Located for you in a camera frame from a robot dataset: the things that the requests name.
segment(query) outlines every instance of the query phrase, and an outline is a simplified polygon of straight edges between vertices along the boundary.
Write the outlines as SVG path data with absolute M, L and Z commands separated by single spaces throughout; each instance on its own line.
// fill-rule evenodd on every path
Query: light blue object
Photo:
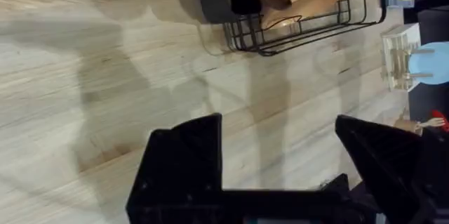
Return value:
M 424 84 L 449 82 L 449 42 L 436 42 L 420 46 L 418 51 L 433 50 L 433 53 L 414 53 L 408 62 L 411 74 L 433 74 L 432 77 L 417 77 Z

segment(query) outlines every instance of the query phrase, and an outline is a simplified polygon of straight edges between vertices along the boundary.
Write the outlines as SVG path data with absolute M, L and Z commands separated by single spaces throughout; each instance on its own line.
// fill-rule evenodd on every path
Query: wood grain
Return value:
M 230 53 L 198 0 L 0 0 L 0 223 L 126 223 L 148 135 L 211 112 L 224 186 L 358 176 L 337 114 L 402 98 L 381 78 L 384 23 L 262 58 Z

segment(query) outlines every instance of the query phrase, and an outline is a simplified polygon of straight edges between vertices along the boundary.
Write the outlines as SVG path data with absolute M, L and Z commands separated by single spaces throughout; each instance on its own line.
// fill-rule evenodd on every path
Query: red object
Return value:
M 443 128 L 444 131 L 449 132 L 449 121 L 448 121 L 448 119 L 446 119 L 446 117 L 444 117 L 444 115 L 441 112 L 439 112 L 437 110 L 433 110 L 432 111 L 432 116 L 434 118 L 443 118 L 444 119 L 444 125 L 442 126 L 442 128 Z

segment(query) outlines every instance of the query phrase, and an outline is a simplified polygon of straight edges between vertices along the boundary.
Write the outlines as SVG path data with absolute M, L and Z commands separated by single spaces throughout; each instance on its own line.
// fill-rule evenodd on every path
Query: wooden board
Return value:
M 0 0 L 0 223 L 126 223 L 150 132 L 224 115 L 224 186 L 358 176 L 339 113 L 396 105 L 381 24 L 272 58 L 230 53 L 198 0 Z

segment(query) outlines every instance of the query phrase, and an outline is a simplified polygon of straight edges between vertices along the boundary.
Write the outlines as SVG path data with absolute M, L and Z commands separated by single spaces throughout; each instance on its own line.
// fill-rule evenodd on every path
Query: wire rack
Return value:
M 361 5 L 357 9 L 357 17 L 351 8 L 355 4 L 353 1 Z M 387 14 L 387 5 L 385 0 L 379 1 L 380 14 L 374 20 L 369 20 L 367 0 L 339 0 L 327 13 L 304 19 L 302 16 L 289 17 L 299 20 L 280 29 L 262 29 L 263 15 L 258 13 L 237 16 L 235 21 L 224 24 L 224 31 L 231 49 L 273 56 L 314 41 L 383 22 Z

